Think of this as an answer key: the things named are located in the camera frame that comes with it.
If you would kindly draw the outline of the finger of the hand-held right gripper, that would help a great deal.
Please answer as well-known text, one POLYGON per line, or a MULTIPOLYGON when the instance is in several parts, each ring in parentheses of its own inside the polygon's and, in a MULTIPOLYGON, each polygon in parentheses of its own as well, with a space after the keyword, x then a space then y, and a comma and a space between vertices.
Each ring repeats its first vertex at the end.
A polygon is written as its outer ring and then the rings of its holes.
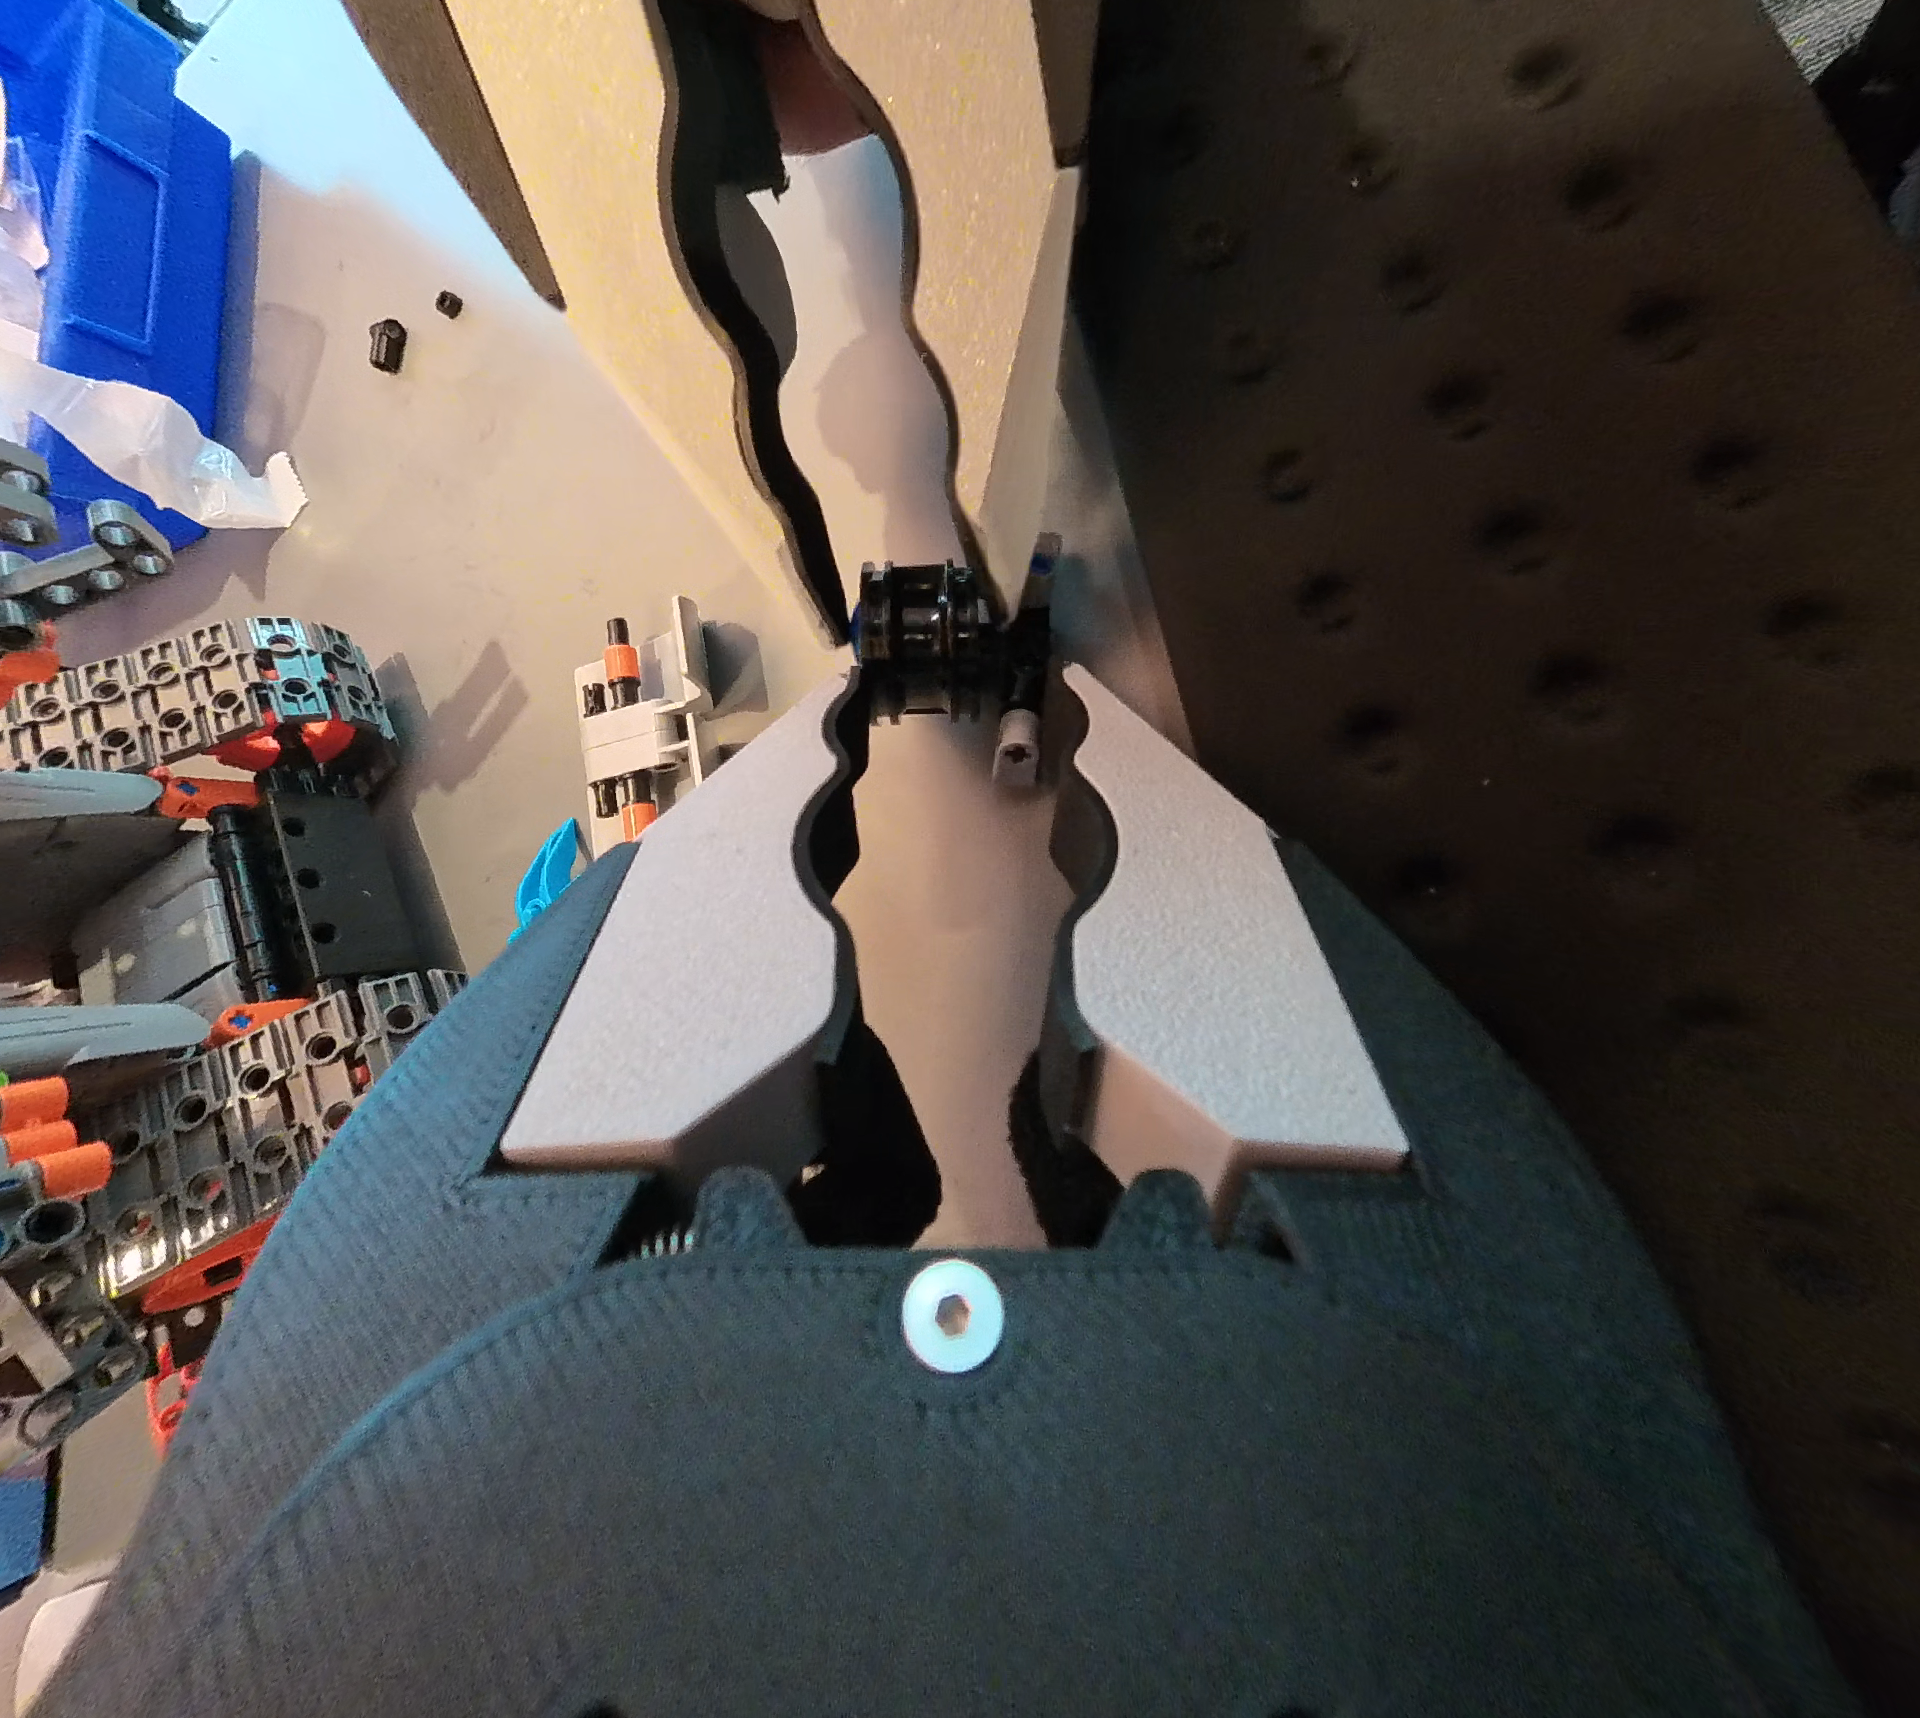
POLYGON ((596 369, 765 586, 850 641, 820 502, 785 445, 773 338, 717 231, 707 64, 659 0, 441 0, 596 369))
POLYGON ((979 572, 1044 531, 1080 210, 1034 0, 803 0, 899 186, 902 319, 947 409, 947 505, 979 572))

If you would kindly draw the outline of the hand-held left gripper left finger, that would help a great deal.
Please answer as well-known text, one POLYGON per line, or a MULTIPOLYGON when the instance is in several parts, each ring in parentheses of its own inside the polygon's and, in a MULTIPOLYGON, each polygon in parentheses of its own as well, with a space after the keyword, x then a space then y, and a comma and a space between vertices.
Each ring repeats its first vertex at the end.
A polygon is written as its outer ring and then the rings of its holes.
POLYGON ((811 854, 852 805, 835 674, 627 846, 502 1135, 516 1173, 796 1179, 824 1146, 820 1071, 852 1022, 852 939, 811 854))

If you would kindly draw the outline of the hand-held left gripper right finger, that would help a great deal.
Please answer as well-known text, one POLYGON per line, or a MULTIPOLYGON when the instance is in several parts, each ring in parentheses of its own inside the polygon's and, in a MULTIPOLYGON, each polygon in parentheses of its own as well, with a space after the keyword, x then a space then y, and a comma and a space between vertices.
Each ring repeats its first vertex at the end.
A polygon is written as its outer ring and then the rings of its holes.
POLYGON ((1112 1179, 1398 1170, 1410 1139, 1273 832, 1085 667, 1051 703, 1049 1136, 1112 1179))

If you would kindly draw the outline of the black angled connector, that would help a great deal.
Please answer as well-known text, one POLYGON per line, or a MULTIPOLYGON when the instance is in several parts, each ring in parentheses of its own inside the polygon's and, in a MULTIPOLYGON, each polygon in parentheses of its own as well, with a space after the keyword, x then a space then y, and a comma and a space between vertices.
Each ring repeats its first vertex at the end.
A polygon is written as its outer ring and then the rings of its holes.
POLYGON ((997 631, 991 665, 991 710, 1042 714, 1051 663, 1049 604, 1030 604, 997 631))

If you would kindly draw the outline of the black toy wheel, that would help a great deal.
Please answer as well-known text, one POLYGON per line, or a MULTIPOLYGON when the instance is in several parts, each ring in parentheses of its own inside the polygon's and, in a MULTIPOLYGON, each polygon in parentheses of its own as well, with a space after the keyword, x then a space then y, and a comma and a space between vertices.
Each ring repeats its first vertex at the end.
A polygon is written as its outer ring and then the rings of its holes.
POLYGON ((975 723, 997 673, 997 626, 974 570, 954 560, 866 562, 852 647, 870 723, 975 723))

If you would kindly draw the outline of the blue plastic tool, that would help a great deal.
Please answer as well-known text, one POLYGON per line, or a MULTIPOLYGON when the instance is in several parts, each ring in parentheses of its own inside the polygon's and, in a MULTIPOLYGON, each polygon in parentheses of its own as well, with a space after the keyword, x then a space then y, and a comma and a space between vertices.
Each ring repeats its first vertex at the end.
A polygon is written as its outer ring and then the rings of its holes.
POLYGON ((511 907, 514 933, 519 939, 571 886, 584 862, 591 861, 587 838, 577 818, 566 818, 543 842, 521 872, 511 907))

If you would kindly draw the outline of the white block with orange pins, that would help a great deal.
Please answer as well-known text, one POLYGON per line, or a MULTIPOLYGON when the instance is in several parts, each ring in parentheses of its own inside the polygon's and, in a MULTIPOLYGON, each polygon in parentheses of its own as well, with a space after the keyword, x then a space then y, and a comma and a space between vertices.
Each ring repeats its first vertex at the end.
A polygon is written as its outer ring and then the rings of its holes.
POLYGON ((573 674, 590 861, 638 842, 707 775, 713 695, 698 604, 673 595, 667 626, 636 636, 605 622, 604 647, 573 674))

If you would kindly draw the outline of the blue storage bin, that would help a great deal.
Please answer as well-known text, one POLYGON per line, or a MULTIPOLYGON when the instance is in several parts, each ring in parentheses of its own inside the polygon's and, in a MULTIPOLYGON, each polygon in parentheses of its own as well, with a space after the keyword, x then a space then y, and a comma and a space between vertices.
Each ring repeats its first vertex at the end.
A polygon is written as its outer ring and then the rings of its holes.
POLYGON ((167 398, 217 425, 228 315, 228 134, 177 97, 179 53, 115 0, 1 0, 3 143, 37 195, 45 246, 35 342, 16 319, 28 276, 3 278, 3 436, 41 461, 61 548, 84 509, 115 500, 172 552, 205 534, 110 478, 30 412, 20 364, 167 398))

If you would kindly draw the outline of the tracked toy robot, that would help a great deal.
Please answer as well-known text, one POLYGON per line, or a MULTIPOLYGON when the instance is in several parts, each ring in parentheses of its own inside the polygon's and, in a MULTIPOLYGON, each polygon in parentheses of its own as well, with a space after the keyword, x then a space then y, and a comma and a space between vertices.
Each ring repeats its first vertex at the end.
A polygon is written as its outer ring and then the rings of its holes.
POLYGON ((373 816, 388 703, 336 626, 249 616, 65 665, 172 568, 131 506, 53 545, 3 441, 1 1468, 181 1376, 363 1093, 456 997, 373 816))

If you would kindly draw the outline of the black perforated panel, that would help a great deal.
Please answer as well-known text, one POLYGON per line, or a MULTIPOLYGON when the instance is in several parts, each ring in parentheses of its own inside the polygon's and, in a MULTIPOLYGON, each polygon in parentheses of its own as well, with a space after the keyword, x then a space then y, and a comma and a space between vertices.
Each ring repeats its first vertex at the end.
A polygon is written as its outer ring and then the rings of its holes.
POLYGON ((1915 283, 1761 0, 1104 0, 1073 294, 1197 753, 1632 1210, 1915 1714, 1915 283))

